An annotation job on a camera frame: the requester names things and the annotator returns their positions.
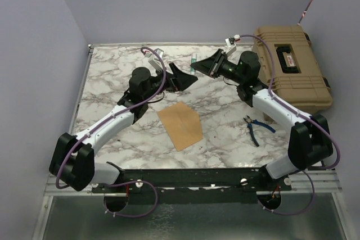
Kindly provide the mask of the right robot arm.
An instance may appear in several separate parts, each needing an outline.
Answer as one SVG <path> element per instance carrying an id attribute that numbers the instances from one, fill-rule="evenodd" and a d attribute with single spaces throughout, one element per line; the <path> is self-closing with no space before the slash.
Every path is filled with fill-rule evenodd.
<path id="1" fill-rule="evenodd" d="M 258 176 L 265 190 L 275 187 L 279 178 L 297 170 L 305 170 L 330 157 L 333 147 L 325 135 L 329 126 L 322 115 L 311 116 L 297 110 L 280 98 L 269 94 L 268 87 L 259 78 L 258 55 L 245 51 L 239 62 L 230 62 L 224 50 L 191 64 L 191 68 L 211 78 L 222 76 L 237 83 L 237 94 L 249 106 L 262 111 L 289 132 L 287 154 L 266 164 L 265 172 Z"/>

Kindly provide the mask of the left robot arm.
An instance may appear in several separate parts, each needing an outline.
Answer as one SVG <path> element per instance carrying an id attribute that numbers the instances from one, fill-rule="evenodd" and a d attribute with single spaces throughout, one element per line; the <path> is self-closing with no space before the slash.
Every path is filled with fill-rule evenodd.
<path id="1" fill-rule="evenodd" d="M 118 192 L 124 187 L 122 169 L 111 162 L 96 164 L 95 155 L 120 131 L 136 123 L 157 94 L 184 91 L 197 81 L 196 76 L 180 71 L 174 63 L 169 66 L 170 72 L 157 72 L 156 76 L 146 67 L 134 69 L 129 88 L 106 116 L 76 135 L 64 133 L 59 137 L 49 166 L 58 189 L 82 191 L 90 184 L 104 184 Z"/>

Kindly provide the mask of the white green glue stick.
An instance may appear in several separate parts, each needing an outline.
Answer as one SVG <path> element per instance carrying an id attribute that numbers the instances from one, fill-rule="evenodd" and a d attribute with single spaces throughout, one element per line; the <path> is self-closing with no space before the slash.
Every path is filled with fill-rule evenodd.
<path id="1" fill-rule="evenodd" d="M 195 72 L 195 69 L 192 67 L 192 64 L 196 63 L 197 61 L 197 54 L 196 53 L 193 53 L 192 54 L 192 57 L 191 57 L 191 72 L 194 73 Z"/>

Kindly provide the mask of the brown paper envelope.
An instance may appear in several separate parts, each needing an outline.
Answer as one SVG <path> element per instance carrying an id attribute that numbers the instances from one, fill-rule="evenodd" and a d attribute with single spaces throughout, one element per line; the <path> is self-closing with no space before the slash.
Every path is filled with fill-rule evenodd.
<path id="1" fill-rule="evenodd" d="M 203 139 L 199 114 L 183 102 L 171 105 L 157 115 L 177 151 Z"/>

